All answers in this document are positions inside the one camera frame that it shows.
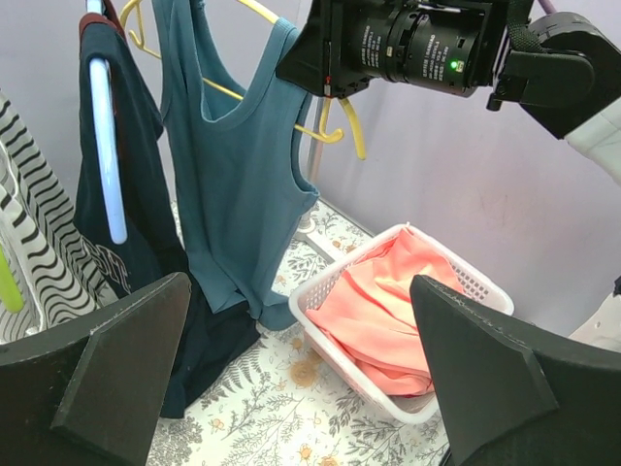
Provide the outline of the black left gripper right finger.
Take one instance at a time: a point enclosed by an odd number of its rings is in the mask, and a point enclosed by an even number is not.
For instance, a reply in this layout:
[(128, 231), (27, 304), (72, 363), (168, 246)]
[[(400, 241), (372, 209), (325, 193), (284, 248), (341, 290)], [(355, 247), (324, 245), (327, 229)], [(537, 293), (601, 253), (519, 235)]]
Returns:
[(426, 276), (410, 286), (445, 465), (617, 465), (620, 347), (567, 338)]

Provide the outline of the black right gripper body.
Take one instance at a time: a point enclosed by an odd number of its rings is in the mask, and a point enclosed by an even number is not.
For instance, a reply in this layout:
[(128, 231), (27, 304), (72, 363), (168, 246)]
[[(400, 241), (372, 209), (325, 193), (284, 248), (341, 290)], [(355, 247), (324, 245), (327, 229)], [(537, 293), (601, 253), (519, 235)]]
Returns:
[(315, 1), (319, 76), (330, 97), (373, 79), (471, 96), (491, 85), (506, 1)]

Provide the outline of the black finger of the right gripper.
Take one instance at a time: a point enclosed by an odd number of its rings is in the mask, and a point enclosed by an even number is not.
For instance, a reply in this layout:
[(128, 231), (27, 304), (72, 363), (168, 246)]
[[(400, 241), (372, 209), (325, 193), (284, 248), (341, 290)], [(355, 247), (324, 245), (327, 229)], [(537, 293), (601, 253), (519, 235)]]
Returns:
[(310, 94), (323, 97), (324, 41), (320, 21), (309, 21), (291, 49), (278, 63), (277, 77), (293, 83)]

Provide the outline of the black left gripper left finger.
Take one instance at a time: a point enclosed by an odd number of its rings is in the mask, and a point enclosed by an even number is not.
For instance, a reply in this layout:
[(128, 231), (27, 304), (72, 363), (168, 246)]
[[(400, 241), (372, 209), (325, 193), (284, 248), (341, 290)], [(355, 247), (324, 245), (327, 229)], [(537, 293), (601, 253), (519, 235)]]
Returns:
[(171, 274), (2, 346), (2, 464), (145, 464), (190, 294)]

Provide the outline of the blue tank top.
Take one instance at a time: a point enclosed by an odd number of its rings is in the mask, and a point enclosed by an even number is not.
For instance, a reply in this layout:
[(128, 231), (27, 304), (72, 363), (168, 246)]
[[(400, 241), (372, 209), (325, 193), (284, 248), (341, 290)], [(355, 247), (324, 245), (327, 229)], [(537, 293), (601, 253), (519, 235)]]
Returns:
[(162, 65), (161, 114), (173, 158), (190, 269), (216, 313), (247, 303), (271, 330), (294, 322), (273, 291), (279, 264), (318, 192), (299, 162), (311, 98), (276, 69), (297, 28), (273, 26), (248, 86), (224, 66), (200, 1), (152, 5)]

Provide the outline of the striped black white top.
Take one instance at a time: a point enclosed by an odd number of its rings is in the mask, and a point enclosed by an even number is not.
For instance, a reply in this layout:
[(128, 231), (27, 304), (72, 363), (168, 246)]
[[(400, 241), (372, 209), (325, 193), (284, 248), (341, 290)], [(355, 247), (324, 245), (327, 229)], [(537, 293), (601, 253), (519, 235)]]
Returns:
[(23, 299), (1, 341), (33, 336), (117, 299), (74, 223), (74, 205), (7, 96), (1, 98), (1, 249)]

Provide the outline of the green hanger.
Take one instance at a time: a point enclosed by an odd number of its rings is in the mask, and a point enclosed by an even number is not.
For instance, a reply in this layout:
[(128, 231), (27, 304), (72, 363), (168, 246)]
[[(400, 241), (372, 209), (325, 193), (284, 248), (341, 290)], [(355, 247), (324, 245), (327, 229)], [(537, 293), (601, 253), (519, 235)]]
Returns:
[(24, 299), (18, 285), (19, 264), (15, 252), (9, 246), (1, 247), (1, 303), (10, 314), (18, 314), (24, 307)]

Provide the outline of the light blue hanger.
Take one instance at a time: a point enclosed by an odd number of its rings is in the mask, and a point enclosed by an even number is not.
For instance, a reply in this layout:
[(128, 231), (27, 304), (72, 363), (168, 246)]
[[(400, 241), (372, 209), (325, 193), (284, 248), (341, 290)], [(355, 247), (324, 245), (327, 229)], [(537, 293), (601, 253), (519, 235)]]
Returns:
[(100, 181), (111, 240), (121, 245), (127, 240), (122, 189), (118, 169), (113, 96), (109, 64), (93, 58), (88, 65), (91, 104)]

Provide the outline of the dark navy top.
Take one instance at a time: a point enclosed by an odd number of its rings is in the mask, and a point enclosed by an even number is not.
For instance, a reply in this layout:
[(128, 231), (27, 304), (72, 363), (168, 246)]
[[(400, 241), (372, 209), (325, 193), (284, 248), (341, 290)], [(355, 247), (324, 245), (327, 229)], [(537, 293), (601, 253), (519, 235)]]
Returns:
[[(159, 110), (129, 50), (114, 6), (86, 14), (80, 30), (80, 138), (82, 166), (74, 223), (119, 298), (166, 275), (188, 274), (189, 263), (171, 210), (158, 140)], [(128, 237), (110, 236), (100, 180), (89, 63), (107, 60), (111, 71), (114, 129)], [(179, 419), (229, 363), (259, 338), (248, 303), (214, 313), (197, 282), (191, 297), (161, 416)]]

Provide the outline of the white mesh basket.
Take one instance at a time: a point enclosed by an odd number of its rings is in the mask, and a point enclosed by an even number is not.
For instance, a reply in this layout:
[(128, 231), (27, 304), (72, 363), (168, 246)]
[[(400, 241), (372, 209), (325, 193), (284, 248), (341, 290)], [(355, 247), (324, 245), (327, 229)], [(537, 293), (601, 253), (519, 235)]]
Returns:
[(514, 312), (511, 298), (491, 279), (409, 224), (336, 260), (289, 298), (312, 348), (384, 416), (410, 425), (438, 409), (409, 296), (416, 275), (506, 315)]

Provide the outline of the pink cloth in basket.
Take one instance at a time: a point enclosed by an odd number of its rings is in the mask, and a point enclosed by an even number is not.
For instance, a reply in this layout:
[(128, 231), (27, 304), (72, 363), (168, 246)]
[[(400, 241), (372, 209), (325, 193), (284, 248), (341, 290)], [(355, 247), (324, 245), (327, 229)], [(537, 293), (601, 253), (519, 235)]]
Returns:
[(462, 292), (448, 260), (403, 227), (346, 268), (307, 318), (380, 390), (420, 396), (435, 390), (409, 295), (416, 275)]

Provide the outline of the floral table mat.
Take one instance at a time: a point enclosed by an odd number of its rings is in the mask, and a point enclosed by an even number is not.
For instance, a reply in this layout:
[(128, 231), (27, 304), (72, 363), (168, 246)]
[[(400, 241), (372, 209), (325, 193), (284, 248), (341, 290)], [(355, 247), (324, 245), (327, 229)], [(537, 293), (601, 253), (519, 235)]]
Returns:
[(438, 465), (439, 416), (381, 417), (311, 349), (299, 325), (260, 340), (185, 412), (160, 420), (150, 465)]

